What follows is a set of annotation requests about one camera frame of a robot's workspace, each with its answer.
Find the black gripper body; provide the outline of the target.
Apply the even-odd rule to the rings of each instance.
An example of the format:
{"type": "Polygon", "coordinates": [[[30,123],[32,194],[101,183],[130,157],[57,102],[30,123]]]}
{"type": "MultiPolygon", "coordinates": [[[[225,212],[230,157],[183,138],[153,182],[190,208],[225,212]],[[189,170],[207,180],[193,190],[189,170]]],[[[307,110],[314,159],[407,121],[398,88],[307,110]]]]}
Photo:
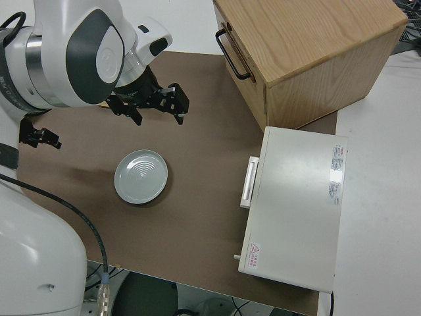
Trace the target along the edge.
{"type": "Polygon", "coordinates": [[[30,120],[23,118],[20,121],[19,142],[22,144],[37,146],[35,128],[30,120]]]}
{"type": "Polygon", "coordinates": [[[113,109],[121,108],[125,103],[140,108],[152,108],[159,105],[163,96],[159,93],[162,87],[150,66],[133,82],[125,86],[116,87],[113,92],[113,109]]]}

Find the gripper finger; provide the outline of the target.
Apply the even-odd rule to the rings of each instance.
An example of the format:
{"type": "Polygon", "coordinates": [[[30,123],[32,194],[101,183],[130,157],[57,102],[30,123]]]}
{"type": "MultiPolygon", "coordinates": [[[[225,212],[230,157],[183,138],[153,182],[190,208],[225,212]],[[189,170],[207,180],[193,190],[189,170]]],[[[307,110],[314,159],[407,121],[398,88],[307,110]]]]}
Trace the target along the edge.
{"type": "Polygon", "coordinates": [[[57,138],[52,138],[52,137],[47,137],[47,136],[40,137],[36,140],[36,144],[34,145],[34,147],[37,148],[39,144],[50,145],[50,146],[53,146],[55,149],[61,149],[62,147],[62,143],[59,141],[59,137],[57,138]]]}
{"type": "Polygon", "coordinates": [[[158,92],[158,110],[170,113],[179,125],[184,123],[184,117],[189,111],[189,99],[181,86],[177,83],[160,89],[158,92]]]}
{"type": "Polygon", "coordinates": [[[136,125],[141,126],[143,117],[137,111],[135,105],[125,104],[118,96],[110,95],[105,100],[108,107],[116,116],[124,115],[131,118],[136,125]]]}
{"type": "Polygon", "coordinates": [[[34,137],[39,142],[58,142],[59,141],[59,136],[46,128],[42,128],[41,130],[35,130],[34,137]]]}

